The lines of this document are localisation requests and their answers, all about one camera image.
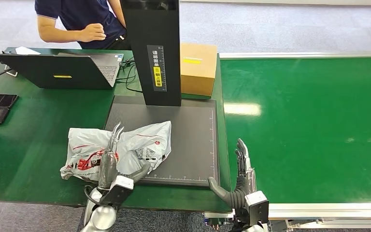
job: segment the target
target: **yellow label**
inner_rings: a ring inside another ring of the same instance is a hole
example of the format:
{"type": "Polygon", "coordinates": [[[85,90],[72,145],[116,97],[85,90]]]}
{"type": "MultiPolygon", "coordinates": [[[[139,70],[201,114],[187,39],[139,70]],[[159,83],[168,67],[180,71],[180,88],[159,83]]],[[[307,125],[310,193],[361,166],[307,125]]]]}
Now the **yellow label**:
{"type": "Polygon", "coordinates": [[[184,63],[190,63],[190,64],[201,64],[200,60],[194,60],[194,59],[183,59],[184,63]]]}
{"type": "Polygon", "coordinates": [[[160,67],[153,67],[153,72],[154,72],[154,81],[156,83],[156,87],[162,87],[163,83],[161,82],[160,67]]]}
{"type": "Polygon", "coordinates": [[[69,75],[53,75],[54,78],[71,78],[69,75]]]}

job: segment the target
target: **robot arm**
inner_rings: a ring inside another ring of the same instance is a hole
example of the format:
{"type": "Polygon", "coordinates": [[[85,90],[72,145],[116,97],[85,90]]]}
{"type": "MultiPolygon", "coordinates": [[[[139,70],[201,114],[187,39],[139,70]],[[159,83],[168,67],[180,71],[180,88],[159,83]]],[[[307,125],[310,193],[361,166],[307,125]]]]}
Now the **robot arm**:
{"type": "Polygon", "coordinates": [[[235,154],[238,160],[235,190],[226,191],[212,177],[208,179],[210,189],[234,209],[233,231],[263,231],[261,224],[268,222],[269,201],[262,191],[257,191],[255,170],[251,167],[248,149],[241,139],[238,139],[235,154]]]}
{"type": "Polygon", "coordinates": [[[112,132],[108,148],[101,156],[99,168],[99,185],[91,193],[85,186],[87,205],[85,209],[84,225],[81,232],[108,232],[116,221],[116,214],[121,204],[133,192],[134,184],[147,175],[150,163],[130,174],[121,174],[117,170],[117,159],[114,154],[114,143],[119,138],[124,127],[118,123],[112,132]]]}

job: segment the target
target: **man's arm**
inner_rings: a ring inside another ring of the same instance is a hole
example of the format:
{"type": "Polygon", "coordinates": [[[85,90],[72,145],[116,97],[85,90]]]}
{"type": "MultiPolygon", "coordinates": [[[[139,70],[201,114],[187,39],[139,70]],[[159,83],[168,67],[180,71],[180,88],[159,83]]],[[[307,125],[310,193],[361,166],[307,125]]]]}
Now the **man's arm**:
{"type": "Polygon", "coordinates": [[[48,43],[90,42],[106,38],[103,26],[99,23],[89,24],[83,30],[60,30],[55,28],[55,23],[56,20],[53,18],[38,15],[38,31],[43,41],[48,43]]]}
{"type": "Polygon", "coordinates": [[[121,9],[120,0],[108,0],[110,6],[112,7],[112,10],[114,14],[116,15],[117,19],[120,21],[120,23],[126,27],[126,22],[124,20],[123,11],[121,9]]]}

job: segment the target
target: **black cutting mat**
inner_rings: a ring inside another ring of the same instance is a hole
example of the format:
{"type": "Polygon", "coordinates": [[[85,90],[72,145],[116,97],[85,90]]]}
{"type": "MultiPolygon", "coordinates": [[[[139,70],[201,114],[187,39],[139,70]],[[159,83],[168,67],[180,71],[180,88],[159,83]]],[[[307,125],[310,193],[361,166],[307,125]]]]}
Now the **black cutting mat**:
{"type": "Polygon", "coordinates": [[[105,129],[118,121],[125,131],[171,121],[171,153],[141,182],[208,186],[219,182],[215,100],[182,100],[182,106],[146,106],[143,97],[115,96],[105,129]]]}

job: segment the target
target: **white plastic bag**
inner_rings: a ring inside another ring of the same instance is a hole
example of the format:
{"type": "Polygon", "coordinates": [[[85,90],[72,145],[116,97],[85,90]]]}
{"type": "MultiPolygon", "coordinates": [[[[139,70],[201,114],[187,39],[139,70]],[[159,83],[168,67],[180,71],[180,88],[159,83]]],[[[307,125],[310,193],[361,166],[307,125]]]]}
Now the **white plastic bag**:
{"type": "MultiPolygon", "coordinates": [[[[85,181],[99,180],[100,158],[112,133],[99,129],[69,129],[68,155],[60,176],[74,175],[85,181]]],[[[123,132],[116,142],[117,170],[130,174],[150,162],[150,171],[156,169],[171,152],[171,122],[162,122],[123,132]]]]}
{"type": "Polygon", "coordinates": [[[150,162],[150,173],[156,169],[171,152],[171,122],[162,122],[123,132],[117,142],[119,162],[117,170],[130,174],[142,168],[143,162],[150,162]]]}

